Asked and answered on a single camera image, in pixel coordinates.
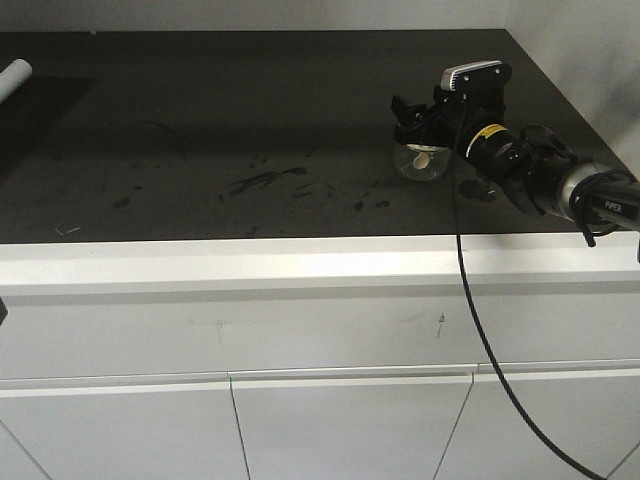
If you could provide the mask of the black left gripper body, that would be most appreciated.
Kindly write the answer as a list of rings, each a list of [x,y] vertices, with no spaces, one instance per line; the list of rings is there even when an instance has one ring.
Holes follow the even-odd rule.
[[[7,307],[1,298],[0,299],[0,325],[2,325],[6,317],[7,317]]]

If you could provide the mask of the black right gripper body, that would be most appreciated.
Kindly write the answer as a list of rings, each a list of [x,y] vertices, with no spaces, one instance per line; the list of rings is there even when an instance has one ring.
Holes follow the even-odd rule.
[[[436,86],[428,120],[436,123],[439,147],[451,150],[505,145],[504,88],[474,93],[448,92]]]

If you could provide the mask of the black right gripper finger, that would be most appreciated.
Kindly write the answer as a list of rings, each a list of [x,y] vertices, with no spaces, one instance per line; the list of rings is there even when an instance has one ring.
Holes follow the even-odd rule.
[[[399,125],[419,125],[429,119],[426,103],[413,104],[397,95],[392,97],[391,110]]]
[[[393,138],[397,144],[403,146],[440,146],[438,134],[436,133],[436,123],[433,120],[409,123],[401,123],[397,120],[394,127]]]

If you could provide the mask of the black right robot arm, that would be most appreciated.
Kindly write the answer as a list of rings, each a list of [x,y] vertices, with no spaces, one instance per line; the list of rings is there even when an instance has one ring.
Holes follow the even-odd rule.
[[[573,222],[588,246],[624,227],[639,228],[639,182],[630,173],[578,157],[542,125],[513,134],[504,124],[504,89],[435,87],[433,105],[391,100],[395,140],[455,153],[500,187],[521,212]]]

